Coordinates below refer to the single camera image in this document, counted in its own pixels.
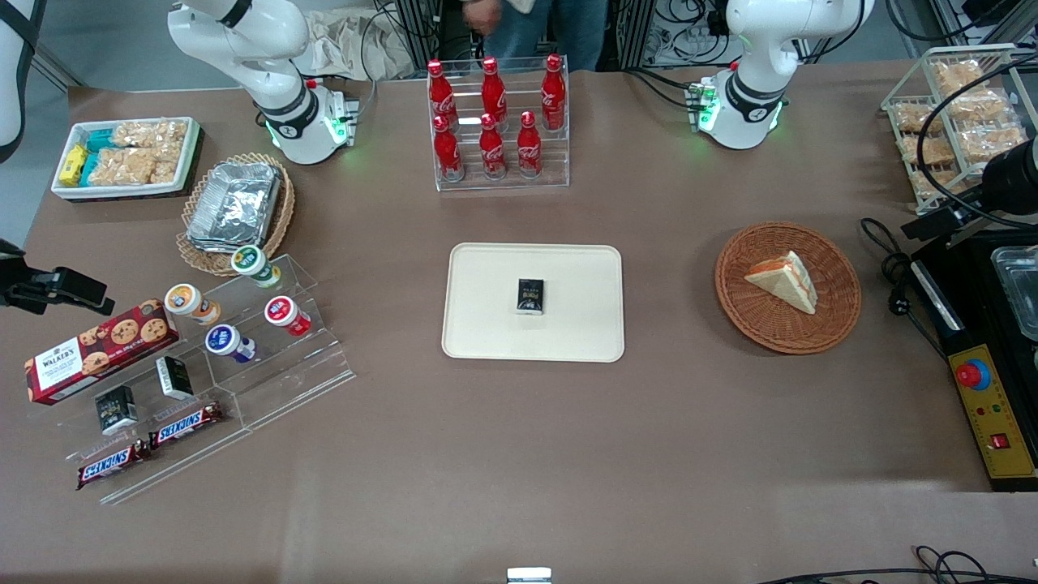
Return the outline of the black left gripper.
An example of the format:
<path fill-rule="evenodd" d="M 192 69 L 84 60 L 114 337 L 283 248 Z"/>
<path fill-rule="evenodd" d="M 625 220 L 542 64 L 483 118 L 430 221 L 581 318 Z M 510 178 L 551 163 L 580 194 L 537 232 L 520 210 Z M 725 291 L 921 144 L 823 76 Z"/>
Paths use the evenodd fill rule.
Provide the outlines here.
<path fill-rule="evenodd" d="M 1032 138 L 1008 151 L 998 154 L 985 166 L 981 180 L 984 211 L 1015 216 L 1037 212 L 1036 140 Z"/>

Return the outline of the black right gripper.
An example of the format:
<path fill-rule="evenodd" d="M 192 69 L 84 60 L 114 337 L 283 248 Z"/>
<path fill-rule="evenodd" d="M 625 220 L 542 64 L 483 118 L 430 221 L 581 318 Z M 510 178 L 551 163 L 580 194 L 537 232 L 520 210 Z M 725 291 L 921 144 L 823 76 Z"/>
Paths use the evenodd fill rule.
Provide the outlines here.
<path fill-rule="evenodd" d="M 47 311 L 49 271 L 32 268 L 24 259 L 25 251 L 1 239 L 1 304 L 31 314 Z"/>

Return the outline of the person's hand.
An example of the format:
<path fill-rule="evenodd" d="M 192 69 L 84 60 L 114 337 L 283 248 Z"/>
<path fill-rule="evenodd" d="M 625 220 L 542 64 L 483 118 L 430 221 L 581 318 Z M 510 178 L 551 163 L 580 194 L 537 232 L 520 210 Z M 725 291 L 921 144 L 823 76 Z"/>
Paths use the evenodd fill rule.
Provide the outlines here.
<path fill-rule="evenodd" d="M 472 0 L 462 3 L 464 22 L 479 36 L 488 37 L 500 22 L 503 7 L 498 0 Z"/>

